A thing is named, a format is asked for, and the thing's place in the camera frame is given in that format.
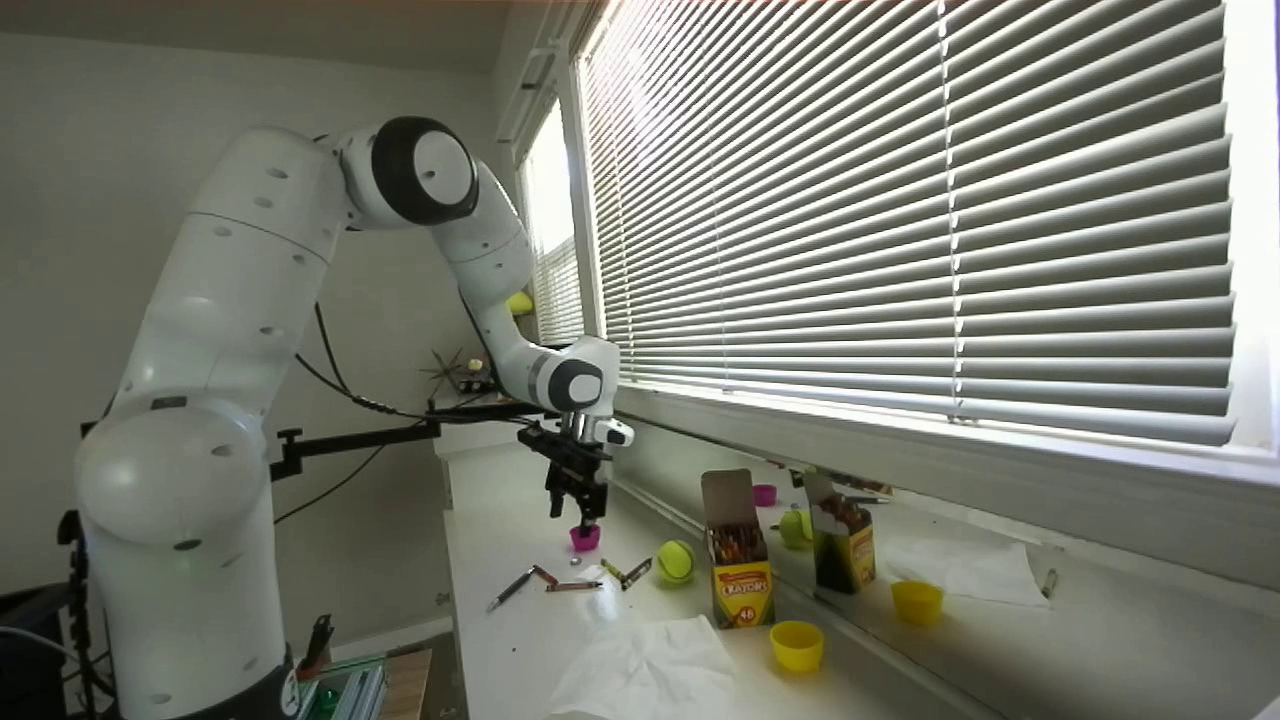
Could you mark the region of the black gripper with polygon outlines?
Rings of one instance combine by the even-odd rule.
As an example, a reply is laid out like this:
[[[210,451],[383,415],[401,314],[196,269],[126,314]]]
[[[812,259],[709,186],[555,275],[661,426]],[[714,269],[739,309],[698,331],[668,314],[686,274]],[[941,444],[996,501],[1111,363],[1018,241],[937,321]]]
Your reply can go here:
[[[595,530],[607,512],[607,483],[601,479],[602,448],[538,426],[522,426],[517,439],[546,461],[546,515],[559,520],[562,505],[576,505],[580,530]]]

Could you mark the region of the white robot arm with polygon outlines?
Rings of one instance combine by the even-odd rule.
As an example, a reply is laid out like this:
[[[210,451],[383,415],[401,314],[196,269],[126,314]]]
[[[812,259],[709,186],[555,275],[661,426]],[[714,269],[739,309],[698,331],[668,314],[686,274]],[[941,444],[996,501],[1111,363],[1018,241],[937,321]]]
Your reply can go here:
[[[74,448],[89,573],[122,720],[293,720],[264,421],[335,249],[424,230],[456,282],[546,497],[601,520],[618,351],[545,350],[513,321],[532,246],[504,186],[438,122],[341,139],[252,127],[193,198],[108,411]]]

